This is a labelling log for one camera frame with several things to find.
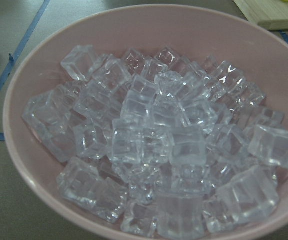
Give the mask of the wooden cutting board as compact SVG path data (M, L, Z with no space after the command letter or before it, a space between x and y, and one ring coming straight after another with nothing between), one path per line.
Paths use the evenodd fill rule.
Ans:
M288 1L234 0L246 19L269 31L288 30Z

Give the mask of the pink bowl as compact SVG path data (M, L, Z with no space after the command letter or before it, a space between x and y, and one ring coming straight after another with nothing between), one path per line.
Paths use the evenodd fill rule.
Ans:
M111 240L254 240L288 223L288 44L216 11L118 8L35 48L3 130L33 192Z

